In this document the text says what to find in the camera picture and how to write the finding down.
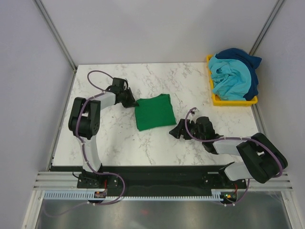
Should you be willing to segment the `green t shirt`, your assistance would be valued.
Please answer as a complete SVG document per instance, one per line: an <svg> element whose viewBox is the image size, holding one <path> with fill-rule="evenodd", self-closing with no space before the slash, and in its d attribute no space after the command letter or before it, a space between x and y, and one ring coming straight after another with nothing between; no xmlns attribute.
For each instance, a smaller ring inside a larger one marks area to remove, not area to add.
<svg viewBox="0 0 305 229"><path fill-rule="evenodd" d="M136 126L139 131L176 124L169 94L137 100L135 107Z"/></svg>

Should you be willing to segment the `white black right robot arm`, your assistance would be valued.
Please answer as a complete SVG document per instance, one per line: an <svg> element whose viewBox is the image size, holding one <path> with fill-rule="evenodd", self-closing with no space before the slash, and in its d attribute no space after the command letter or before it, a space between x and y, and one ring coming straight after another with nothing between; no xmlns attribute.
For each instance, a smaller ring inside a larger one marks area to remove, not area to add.
<svg viewBox="0 0 305 229"><path fill-rule="evenodd" d="M279 175L280 169L288 167L286 158L264 134L256 133L249 140L223 140L206 116L196 121L181 119L169 134L176 139L199 139L204 149L214 155L240 156L241 162L232 162L220 169L218 182L225 188L240 179L253 178L264 184Z"/></svg>

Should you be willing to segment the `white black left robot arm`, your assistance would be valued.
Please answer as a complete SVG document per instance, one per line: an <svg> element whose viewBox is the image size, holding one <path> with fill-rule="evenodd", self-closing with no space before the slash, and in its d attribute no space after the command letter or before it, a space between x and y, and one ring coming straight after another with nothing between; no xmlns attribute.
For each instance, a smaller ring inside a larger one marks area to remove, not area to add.
<svg viewBox="0 0 305 229"><path fill-rule="evenodd" d="M101 111L107 107L122 104L124 108L137 107L131 88L122 89L109 86L106 91L88 99L74 99L68 128L81 145L82 169L91 172L88 182L93 187L101 187L105 177L101 171L102 162L98 155L96 135L100 129Z"/></svg>

